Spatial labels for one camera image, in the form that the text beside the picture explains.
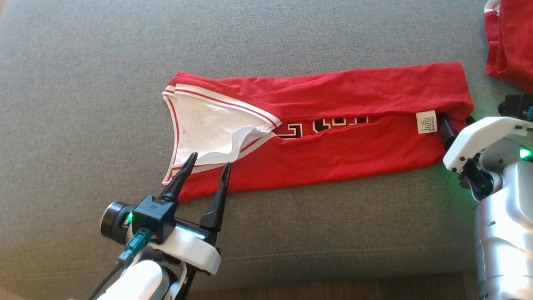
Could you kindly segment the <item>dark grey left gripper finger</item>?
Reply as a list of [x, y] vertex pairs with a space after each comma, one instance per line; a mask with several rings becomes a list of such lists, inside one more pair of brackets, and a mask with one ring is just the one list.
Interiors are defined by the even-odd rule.
[[190, 154], [188, 159], [183, 163], [183, 165], [181, 165], [179, 171], [175, 173], [175, 176], [172, 178], [171, 182], [160, 194], [160, 201], [174, 203], [175, 205], [179, 204], [179, 194], [184, 186], [185, 181], [192, 174], [197, 157], [197, 152]]
[[231, 170], [232, 164], [227, 162], [219, 178], [219, 188], [215, 192], [214, 199], [200, 220], [200, 227], [211, 233], [219, 233], [221, 231]]

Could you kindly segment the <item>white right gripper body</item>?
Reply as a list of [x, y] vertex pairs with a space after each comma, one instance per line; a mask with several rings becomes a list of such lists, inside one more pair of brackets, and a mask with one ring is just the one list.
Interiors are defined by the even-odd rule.
[[518, 143], [508, 138], [518, 132], [518, 120], [485, 117], [458, 132], [443, 164], [458, 174], [460, 185], [476, 201], [494, 194], [503, 186], [504, 169], [518, 161]]

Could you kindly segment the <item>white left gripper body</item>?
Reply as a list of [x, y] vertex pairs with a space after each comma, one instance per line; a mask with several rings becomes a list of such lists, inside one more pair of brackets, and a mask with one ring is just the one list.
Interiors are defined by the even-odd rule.
[[207, 230], [178, 220], [175, 229], [162, 244], [150, 242], [148, 246], [162, 253], [166, 262], [174, 265], [185, 263], [208, 275], [215, 275], [221, 264], [221, 255], [208, 243], [208, 236]]

